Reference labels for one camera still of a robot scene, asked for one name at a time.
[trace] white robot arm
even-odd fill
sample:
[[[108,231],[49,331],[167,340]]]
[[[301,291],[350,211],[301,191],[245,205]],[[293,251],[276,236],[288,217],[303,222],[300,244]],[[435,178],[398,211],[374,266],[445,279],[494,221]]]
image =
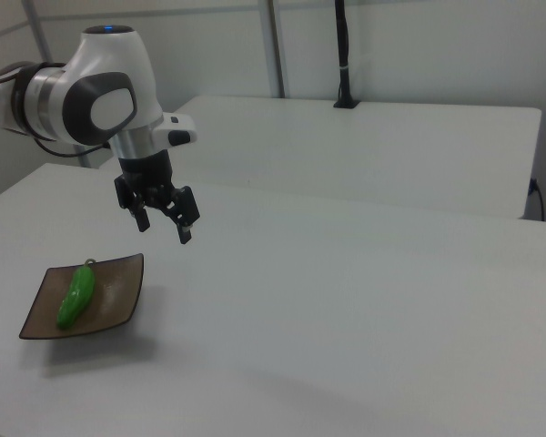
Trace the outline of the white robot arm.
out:
[[[174,188],[167,154],[193,142],[194,122],[163,113],[140,36],[124,25],[90,27],[66,65],[13,65],[0,71],[0,127],[43,140],[110,145],[123,175],[116,179],[121,208],[149,228],[145,206],[160,209],[190,240],[199,218],[190,187]]]

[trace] tabletop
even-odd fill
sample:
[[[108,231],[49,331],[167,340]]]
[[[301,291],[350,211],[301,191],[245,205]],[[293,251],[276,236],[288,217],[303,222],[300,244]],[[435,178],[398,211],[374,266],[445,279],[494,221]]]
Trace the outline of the tabletop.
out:
[[[523,215],[541,112],[519,107],[196,97],[177,178],[505,218]],[[112,158],[101,168],[119,173]]]
[[[0,435],[546,436],[546,223],[191,183],[181,246],[114,177],[0,196]],[[127,325],[18,339],[47,268],[138,252]]]

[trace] black mount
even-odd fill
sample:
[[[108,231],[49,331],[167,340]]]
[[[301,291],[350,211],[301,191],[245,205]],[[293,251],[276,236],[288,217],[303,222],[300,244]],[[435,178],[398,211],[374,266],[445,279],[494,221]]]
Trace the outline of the black mount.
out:
[[[338,33],[339,55],[339,97],[334,107],[353,109],[359,100],[354,100],[349,91],[349,36],[348,23],[346,23],[346,10],[344,0],[335,0],[336,5],[336,32]]]
[[[119,159],[123,175],[116,178],[119,206],[129,209],[140,232],[149,228],[144,207],[159,209],[176,223],[180,242],[192,238],[190,228],[198,220],[197,203],[190,187],[172,185],[172,165],[167,150],[147,158]]]

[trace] square plate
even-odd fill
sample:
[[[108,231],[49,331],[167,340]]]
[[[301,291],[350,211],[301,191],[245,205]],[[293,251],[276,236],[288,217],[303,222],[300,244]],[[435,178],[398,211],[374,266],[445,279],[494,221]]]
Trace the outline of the square plate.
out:
[[[91,302],[68,330],[56,326],[56,315],[79,266],[56,267],[46,271],[33,306],[20,331],[21,339],[63,339],[109,330],[129,322],[134,314],[144,278],[144,255],[89,264],[95,273]]]

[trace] green cucumber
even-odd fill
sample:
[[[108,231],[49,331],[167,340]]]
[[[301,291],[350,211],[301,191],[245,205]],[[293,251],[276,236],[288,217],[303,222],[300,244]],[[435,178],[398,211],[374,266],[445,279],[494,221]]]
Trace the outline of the green cucumber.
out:
[[[73,273],[73,279],[69,286],[61,308],[56,315],[56,326],[61,330],[68,330],[75,323],[76,318],[87,307],[93,298],[95,287],[95,273],[89,267],[94,259],[88,259]]]

